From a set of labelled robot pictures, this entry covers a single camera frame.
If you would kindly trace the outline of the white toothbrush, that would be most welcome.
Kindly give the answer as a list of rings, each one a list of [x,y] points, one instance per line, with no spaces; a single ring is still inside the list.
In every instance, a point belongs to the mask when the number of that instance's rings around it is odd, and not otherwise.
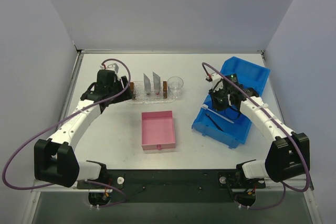
[[[227,121],[227,122],[229,122],[229,123],[231,123],[231,124],[234,124],[234,122],[233,122],[232,120],[230,120],[229,118],[227,118],[227,117],[225,117],[225,116],[223,116],[223,115],[221,115],[221,114],[219,114],[219,113],[213,111],[213,110],[210,109],[210,108],[208,107],[208,105],[206,105],[206,104],[202,104],[202,109],[207,110],[207,111],[209,111],[210,113],[213,113],[213,114],[216,115],[216,116],[219,116],[220,118],[224,119],[225,121]]]

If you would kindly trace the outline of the black-capped toothpaste tube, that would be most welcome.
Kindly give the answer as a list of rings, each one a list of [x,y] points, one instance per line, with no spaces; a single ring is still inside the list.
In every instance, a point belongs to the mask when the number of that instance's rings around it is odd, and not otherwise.
[[[145,73],[143,74],[143,82],[144,82],[145,94],[150,95],[151,94],[151,81]]]

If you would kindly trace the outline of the black toothbrush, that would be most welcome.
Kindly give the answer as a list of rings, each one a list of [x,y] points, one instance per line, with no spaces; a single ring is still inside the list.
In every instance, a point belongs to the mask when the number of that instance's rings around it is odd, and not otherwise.
[[[211,116],[209,114],[206,113],[206,116],[209,118],[209,120],[214,124],[214,126],[223,132],[223,129],[211,118]]]

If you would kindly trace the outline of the red-capped toothpaste tube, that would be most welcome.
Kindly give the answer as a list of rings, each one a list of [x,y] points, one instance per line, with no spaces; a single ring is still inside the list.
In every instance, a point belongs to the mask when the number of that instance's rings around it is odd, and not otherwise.
[[[161,92],[161,77],[153,72],[153,86],[155,94],[159,95]]]

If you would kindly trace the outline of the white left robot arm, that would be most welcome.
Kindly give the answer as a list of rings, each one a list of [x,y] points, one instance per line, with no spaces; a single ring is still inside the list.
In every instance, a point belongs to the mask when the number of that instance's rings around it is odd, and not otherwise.
[[[37,180],[64,187],[89,180],[96,188],[108,181],[106,165],[97,161],[78,160],[75,148],[91,123],[111,104],[132,98],[126,76],[118,75],[117,64],[97,73],[96,82],[82,94],[68,119],[47,140],[34,145],[34,172]]]

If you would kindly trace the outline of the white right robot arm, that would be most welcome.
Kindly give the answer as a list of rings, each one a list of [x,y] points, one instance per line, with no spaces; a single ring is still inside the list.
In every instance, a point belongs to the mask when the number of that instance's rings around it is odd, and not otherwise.
[[[304,133],[296,133],[284,125],[255,89],[238,82],[236,74],[213,73],[208,74],[206,80],[212,84],[208,93],[216,111],[233,109],[247,117],[271,142],[265,160],[241,164],[246,179],[269,178],[282,182],[302,174],[309,175],[309,138]]]

